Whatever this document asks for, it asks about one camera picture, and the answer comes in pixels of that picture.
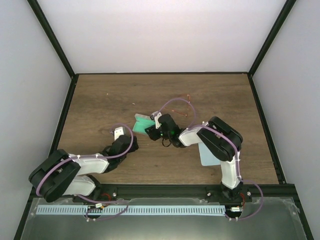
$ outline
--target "wooden tabletop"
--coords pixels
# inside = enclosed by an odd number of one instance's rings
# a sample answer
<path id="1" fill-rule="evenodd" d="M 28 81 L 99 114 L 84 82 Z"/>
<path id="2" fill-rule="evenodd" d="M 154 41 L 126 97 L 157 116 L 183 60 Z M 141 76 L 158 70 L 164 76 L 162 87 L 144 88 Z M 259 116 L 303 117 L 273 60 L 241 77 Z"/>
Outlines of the wooden tabletop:
<path id="1" fill-rule="evenodd" d="M 172 98 L 190 95 L 196 123 L 217 116 L 243 136 L 240 172 L 259 184 L 277 184 L 277 176 L 245 74 L 88 74 L 80 75 L 59 142 L 71 154 L 95 154 L 114 141 L 115 123 L 135 124 L 135 114 L 150 115 Z M 188 116 L 171 112 L 176 110 Z M 170 113 L 185 128 L 193 120 L 184 102 Z M 117 169 L 95 174 L 101 183 L 219 184 L 221 168 L 202 166 L 198 145 L 163 147 L 160 140 L 136 134 L 139 149 Z"/>

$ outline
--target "white wall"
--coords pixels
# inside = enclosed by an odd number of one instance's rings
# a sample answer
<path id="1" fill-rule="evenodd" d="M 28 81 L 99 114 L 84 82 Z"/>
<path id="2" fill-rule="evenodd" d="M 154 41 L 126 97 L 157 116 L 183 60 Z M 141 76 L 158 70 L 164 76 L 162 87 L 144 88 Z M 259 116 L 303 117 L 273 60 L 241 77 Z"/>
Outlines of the white wall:
<path id="1" fill-rule="evenodd" d="M 285 0 L 39 0 L 76 73 L 249 71 Z"/>
<path id="2" fill-rule="evenodd" d="M 0 233 L 13 239 L 70 77 L 26 0 L 0 1 Z"/>
<path id="3" fill-rule="evenodd" d="M 286 179 L 320 239 L 320 1 L 298 0 L 254 75 Z"/>

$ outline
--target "brown wood surface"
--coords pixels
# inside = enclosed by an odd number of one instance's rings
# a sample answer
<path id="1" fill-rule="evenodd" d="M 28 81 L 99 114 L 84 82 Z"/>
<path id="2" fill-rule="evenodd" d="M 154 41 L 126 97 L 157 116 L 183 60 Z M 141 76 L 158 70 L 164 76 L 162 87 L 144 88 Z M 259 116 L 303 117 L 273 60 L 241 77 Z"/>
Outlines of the brown wood surface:
<path id="1" fill-rule="evenodd" d="M 135 114 L 150 115 L 169 99 L 190 94 L 197 123 L 218 116 L 243 136 L 240 170 L 244 179 L 277 184 L 277 176 L 245 74 L 93 74 L 80 75 L 63 128 L 59 148 L 73 154 L 94 154 L 113 142 L 115 123 L 131 128 Z M 170 109 L 187 110 L 184 102 Z M 171 113 L 180 127 L 193 119 Z M 128 154 L 117 169 L 95 176 L 102 183 L 219 184 L 220 166 L 202 166 L 197 145 L 163 147 L 136 134 L 139 150 Z"/>

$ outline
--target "white ventilation grille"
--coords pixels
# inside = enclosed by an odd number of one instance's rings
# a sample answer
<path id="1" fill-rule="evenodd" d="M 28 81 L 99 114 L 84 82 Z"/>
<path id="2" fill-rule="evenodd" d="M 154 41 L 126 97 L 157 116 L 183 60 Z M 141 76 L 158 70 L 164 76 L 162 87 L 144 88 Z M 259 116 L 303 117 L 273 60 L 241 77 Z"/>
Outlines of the white ventilation grille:
<path id="1" fill-rule="evenodd" d="M 88 215 L 115 215 L 126 206 L 111 205 L 102 211 L 94 209 Z M 37 215 L 84 215 L 88 211 L 88 206 L 83 205 L 39 205 L 36 210 Z M 225 206 L 129 206 L 122 215 L 126 216 L 224 216 Z"/>

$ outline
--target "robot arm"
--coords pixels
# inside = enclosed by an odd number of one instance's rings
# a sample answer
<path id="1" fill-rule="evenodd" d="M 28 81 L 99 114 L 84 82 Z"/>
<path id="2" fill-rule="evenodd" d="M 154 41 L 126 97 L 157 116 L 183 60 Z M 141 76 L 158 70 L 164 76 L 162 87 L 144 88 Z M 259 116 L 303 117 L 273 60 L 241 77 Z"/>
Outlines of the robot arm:
<path id="1" fill-rule="evenodd" d="M 236 161 L 239 161 L 243 138 L 236 130 L 216 116 L 203 123 L 203 125 L 195 126 L 191 129 L 179 128 L 169 114 L 161 115 L 158 118 L 154 118 L 154 120 L 156 122 L 155 126 L 160 125 L 160 127 L 151 126 L 145 130 L 153 140 L 161 137 L 169 139 L 172 145 L 177 148 L 204 143 L 211 153 L 220 160 L 223 194 L 230 200 L 237 196 L 242 182 L 237 174 Z M 236 146 L 237 152 L 235 152 L 230 143 L 208 130 L 208 128 L 226 136 Z"/>
<path id="2" fill-rule="evenodd" d="M 131 137 L 125 135 L 124 129 L 119 127 L 114 131 L 112 145 L 94 155 L 68 154 L 63 149 L 58 149 L 30 174 L 29 181 L 37 188 L 54 166 L 61 161 L 72 158 L 71 161 L 62 165 L 45 180 L 40 188 L 40 194 L 48 203 L 65 195 L 99 195 L 100 183 L 88 174 L 108 173 L 116 169 L 128 153 L 132 153 L 139 148 L 137 137 L 133 137 L 133 144 L 126 154 L 110 159 L 106 159 L 106 157 L 123 153 L 128 149 L 130 143 Z"/>

